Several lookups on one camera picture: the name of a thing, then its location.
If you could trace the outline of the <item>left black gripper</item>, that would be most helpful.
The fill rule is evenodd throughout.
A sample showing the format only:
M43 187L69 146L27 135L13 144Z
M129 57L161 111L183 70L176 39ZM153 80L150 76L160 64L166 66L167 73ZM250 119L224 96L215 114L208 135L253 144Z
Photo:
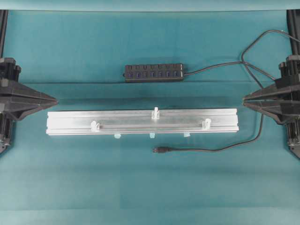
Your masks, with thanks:
M14 58L0 59L0 112L5 113L10 119L15 121L23 120L25 117L56 106L57 99L43 92L31 89L18 83L21 67L16 65ZM42 104L30 109L21 109L16 111L16 104L13 103L13 97L24 97L31 99L47 100L52 103Z

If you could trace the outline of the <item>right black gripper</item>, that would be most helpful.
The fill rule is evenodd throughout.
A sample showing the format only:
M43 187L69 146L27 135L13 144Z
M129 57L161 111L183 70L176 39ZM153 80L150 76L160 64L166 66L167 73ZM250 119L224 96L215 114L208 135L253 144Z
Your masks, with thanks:
M279 65L281 78L243 98L243 105L272 118L277 124L287 124L300 116L300 57L290 55ZM282 101L279 105L271 102Z

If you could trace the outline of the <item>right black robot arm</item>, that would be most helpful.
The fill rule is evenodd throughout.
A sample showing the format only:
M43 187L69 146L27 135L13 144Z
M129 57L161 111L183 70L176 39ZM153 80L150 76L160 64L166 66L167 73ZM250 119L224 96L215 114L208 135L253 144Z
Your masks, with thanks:
M281 78L243 98L243 105L286 126L289 150L300 157L300 56L279 64Z

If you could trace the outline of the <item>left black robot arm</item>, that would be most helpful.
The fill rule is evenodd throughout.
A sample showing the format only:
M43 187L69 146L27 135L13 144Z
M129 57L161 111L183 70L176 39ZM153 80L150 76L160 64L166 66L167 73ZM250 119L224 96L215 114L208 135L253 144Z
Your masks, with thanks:
M21 67L14 58L0 59L0 152L11 145L13 123L53 107L57 99L18 82Z

